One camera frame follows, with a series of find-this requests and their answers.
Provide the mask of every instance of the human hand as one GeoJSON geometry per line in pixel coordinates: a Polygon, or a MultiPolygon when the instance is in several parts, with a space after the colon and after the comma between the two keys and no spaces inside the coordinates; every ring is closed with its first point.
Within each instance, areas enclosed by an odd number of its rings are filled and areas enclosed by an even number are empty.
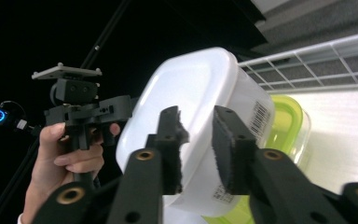
{"type": "MultiPolygon", "coordinates": [[[[119,134],[119,126],[112,124],[110,132],[119,134]]],[[[62,138],[64,133],[64,123],[45,127],[40,133],[38,155],[21,217],[23,224],[31,223],[39,207],[55,189],[74,181],[73,173],[91,172],[95,178],[103,167],[103,139],[100,134],[92,135],[89,150],[68,153],[70,143],[67,138],[62,138]]]]}

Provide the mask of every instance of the yellow-green container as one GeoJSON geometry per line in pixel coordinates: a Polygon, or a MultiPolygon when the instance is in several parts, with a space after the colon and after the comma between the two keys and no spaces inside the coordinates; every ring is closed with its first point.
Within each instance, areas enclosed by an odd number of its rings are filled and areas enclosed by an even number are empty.
{"type": "MultiPolygon", "coordinates": [[[[310,117],[301,105],[286,95],[272,95],[275,119],[266,148],[286,153],[302,170],[308,163],[305,146],[310,134],[310,117]]],[[[252,224],[249,196],[242,196],[238,204],[222,217],[204,217],[209,224],[252,224]]]]}

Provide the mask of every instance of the barcode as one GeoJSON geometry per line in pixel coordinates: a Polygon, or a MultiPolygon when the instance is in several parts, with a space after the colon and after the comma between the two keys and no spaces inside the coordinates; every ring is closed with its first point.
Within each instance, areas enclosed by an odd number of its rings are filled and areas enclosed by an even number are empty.
{"type": "Polygon", "coordinates": [[[219,185],[216,191],[213,194],[213,199],[220,202],[220,203],[227,203],[230,204],[234,199],[234,196],[226,193],[226,189],[223,185],[219,185]]]}
{"type": "Polygon", "coordinates": [[[255,136],[255,139],[260,141],[263,136],[264,129],[269,121],[269,111],[260,103],[255,103],[254,115],[251,121],[251,133],[255,136]]]}

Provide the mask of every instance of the white plastic container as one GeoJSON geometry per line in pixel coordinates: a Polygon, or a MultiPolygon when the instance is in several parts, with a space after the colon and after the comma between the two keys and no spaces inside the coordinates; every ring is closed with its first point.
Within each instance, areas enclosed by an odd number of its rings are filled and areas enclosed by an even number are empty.
{"type": "Polygon", "coordinates": [[[213,108],[221,105],[236,111],[263,147],[272,126],[274,104],[225,49],[171,58],[150,78],[120,136],[117,163],[123,171],[130,154],[144,148],[147,136],[156,133],[160,111],[173,105],[179,106],[189,143],[181,147],[183,193],[164,196],[164,206],[201,216],[222,216],[239,197],[225,193],[217,172],[212,149],[213,108]]]}

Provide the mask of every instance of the plastic food container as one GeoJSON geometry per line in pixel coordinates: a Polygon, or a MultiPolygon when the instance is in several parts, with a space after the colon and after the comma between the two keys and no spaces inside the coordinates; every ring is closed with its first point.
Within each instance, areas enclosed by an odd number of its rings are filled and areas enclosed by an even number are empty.
{"type": "Polygon", "coordinates": [[[226,194],[212,149],[212,119],[215,105],[237,112],[254,130],[257,144],[268,140],[274,104],[241,68],[234,55],[212,48],[171,58],[150,78],[117,144],[117,163],[125,171],[127,159],[144,148],[150,133],[156,133],[161,110],[178,105],[189,143],[181,147],[183,192],[164,196],[164,209],[180,209],[208,217],[231,210],[240,196],[226,194]]]}
{"type": "MultiPolygon", "coordinates": [[[[309,154],[306,145],[310,135],[310,117],[293,98],[272,95],[275,119],[266,144],[286,153],[301,170],[305,170],[309,154]]],[[[252,224],[249,197],[242,196],[238,204],[222,217],[204,217],[209,224],[252,224]]]]}

